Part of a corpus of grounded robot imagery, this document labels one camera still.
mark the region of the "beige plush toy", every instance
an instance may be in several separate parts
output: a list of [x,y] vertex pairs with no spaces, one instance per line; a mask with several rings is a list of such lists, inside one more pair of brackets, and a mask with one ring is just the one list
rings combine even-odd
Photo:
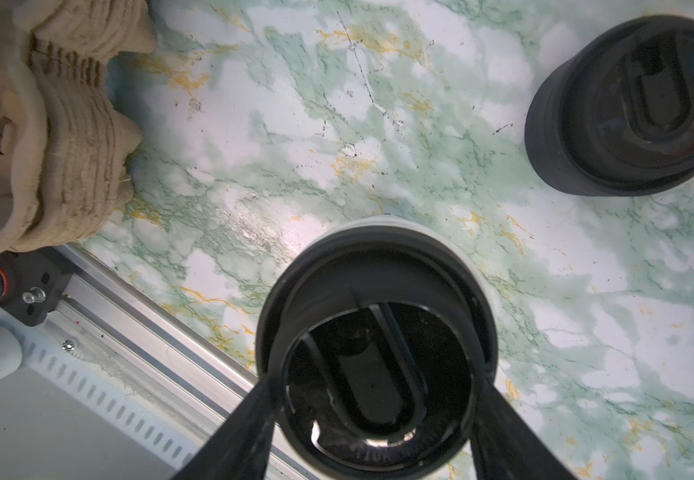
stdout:
[[144,0],[0,2],[0,252],[93,235],[130,199],[141,133],[106,64],[155,46]]

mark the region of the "screw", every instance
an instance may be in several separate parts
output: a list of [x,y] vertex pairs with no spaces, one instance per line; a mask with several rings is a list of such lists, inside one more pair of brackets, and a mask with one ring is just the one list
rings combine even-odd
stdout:
[[21,299],[25,303],[42,303],[46,301],[46,293],[39,286],[33,286],[21,294]]

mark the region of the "green marble pattern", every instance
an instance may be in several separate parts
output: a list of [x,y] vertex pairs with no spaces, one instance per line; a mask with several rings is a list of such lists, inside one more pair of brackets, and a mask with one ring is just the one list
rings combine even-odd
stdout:
[[[137,196],[82,245],[254,370],[256,318],[316,236],[397,214],[485,274],[497,387],[580,478],[694,478],[694,179],[561,194],[522,141],[544,78],[691,0],[155,1],[123,55]],[[466,452],[434,475],[473,478]]]

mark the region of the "black lid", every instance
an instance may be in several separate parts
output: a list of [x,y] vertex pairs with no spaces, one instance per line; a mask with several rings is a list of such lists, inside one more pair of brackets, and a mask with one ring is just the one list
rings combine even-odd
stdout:
[[494,328],[471,276],[437,260],[443,249],[393,227],[335,235],[294,268],[280,311],[262,314],[279,322],[259,364],[280,379],[278,422],[327,474],[419,478],[470,437]]
[[496,354],[488,302],[446,245],[399,226],[331,234],[275,283],[259,382],[173,480],[261,480],[274,419],[334,478],[419,478],[470,440],[478,478],[572,480],[494,388]]
[[694,21],[638,18],[601,35],[536,94],[526,149],[568,193],[652,194],[692,177]]

